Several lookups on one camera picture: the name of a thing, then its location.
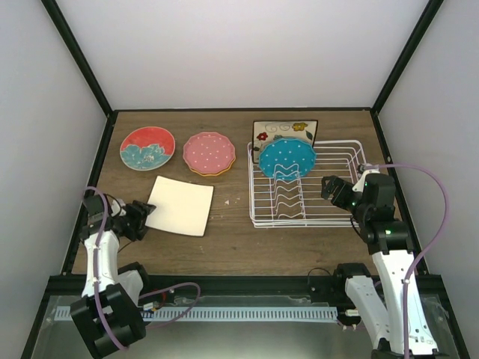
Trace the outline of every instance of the wooden tabletop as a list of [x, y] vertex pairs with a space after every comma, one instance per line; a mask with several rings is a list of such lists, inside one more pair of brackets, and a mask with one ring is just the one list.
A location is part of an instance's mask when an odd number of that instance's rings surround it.
[[[319, 120], [317, 141], [362, 143], [370, 163], [383, 163], [368, 111], [152, 111], [121, 112], [106, 154], [98, 187], [125, 202], [149, 198], [156, 176], [213, 185], [213, 203], [204, 237], [149, 230], [143, 241], [118, 254], [118, 265], [138, 261], [150, 274], [306, 275], [313, 267], [334, 270], [338, 263], [360, 262], [376, 272], [366, 245], [351, 228], [254, 228], [248, 212], [248, 156], [253, 120]], [[161, 126], [176, 139], [172, 159], [153, 171], [133, 171], [120, 159], [120, 144], [131, 131]], [[191, 172], [183, 145], [194, 134], [216, 131], [229, 137], [237, 160], [218, 177]], [[120, 246], [126, 244], [121, 239]], [[81, 245], [73, 268], [86, 272]]]

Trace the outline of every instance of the dish rack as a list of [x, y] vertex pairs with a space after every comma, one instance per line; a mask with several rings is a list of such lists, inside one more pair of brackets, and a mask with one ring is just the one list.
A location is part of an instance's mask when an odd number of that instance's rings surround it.
[[335, 175], [356, 183], [358, 165], [366, 163], [359, 141], [316, 141], [316, 164], [305, 177], [293, 168], [275, 166], [272, 178], [253, 163], [248, 144], [249, 216], [256, 228], [350, 227], [348, 211], [321, 198], [321, 180]]

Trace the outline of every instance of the blue polka dot plate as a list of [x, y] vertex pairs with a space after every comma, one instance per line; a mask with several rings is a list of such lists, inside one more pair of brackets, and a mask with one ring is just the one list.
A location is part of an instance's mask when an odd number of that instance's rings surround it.
[[266, 177], [294, 180], [306, 176], [316, 163], [316, 153], [306, 141], [281, 138], [267, 144], [260, 153], [259, 166]]

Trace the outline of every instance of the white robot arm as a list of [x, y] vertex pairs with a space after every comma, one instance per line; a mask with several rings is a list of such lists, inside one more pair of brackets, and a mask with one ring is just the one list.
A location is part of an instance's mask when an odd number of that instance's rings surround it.
[[146, 218], [155, 209], [138, 201], [124, 205], [118, 200], [105, 208], [103, 200], [100, 195], [84, 200], [88, 222], [81, 238], [88, 255], [87, 280], [82, 297], [70, 306], [93, 358], [125, 349], [146, 335], [138, 297], [147, 285], [147, 273], [138, 263], [117, 268], [118, 237], [142, 240]]
[[348, 210], [359, 225], [379, 273], [385, 305], [364, 265], [339, 265], [335, 275], [344, 283], [373, 343], [372, 358], [403, 358], [404, 340], [414, 358], [435, 358], [436, 341], [424, 317], [414, 275], [407, 294], [409, 337], [403, 335], [403, 281], [414, 255], [407, 225], [394, 219], [395, 184], [378, 170], [366, 170], [353, 185], [336, 176], [324, 177], [322, 197]]

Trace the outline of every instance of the floral square plate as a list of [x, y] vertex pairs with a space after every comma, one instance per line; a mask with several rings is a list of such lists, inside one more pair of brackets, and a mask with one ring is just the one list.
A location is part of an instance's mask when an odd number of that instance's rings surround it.
[[318, 120], [256, 120], [253, 122], [253, 163], [258, 163], [266, 145], [279, 138], [298, 138], [313, 147], [317, 127]]

